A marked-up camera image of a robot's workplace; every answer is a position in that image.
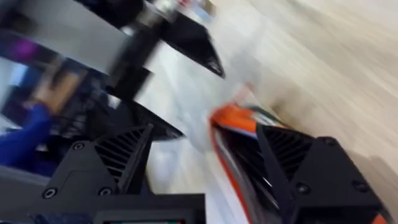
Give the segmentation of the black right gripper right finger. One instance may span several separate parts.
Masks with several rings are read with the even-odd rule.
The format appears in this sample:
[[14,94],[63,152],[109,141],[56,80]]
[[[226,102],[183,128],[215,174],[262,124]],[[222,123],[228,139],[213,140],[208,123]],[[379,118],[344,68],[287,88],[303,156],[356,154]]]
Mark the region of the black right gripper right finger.
[[260,124],[256,134],[283,223],[372,223],[382,212],[335,139]]

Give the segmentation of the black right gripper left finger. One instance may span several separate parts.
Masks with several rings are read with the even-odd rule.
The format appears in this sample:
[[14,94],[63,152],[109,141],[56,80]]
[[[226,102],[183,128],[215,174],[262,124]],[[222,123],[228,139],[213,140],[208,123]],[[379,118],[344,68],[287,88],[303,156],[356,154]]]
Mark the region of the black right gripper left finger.
[[152,137],[153,125],[147,124],[74,143],[42,198],[140,194]]

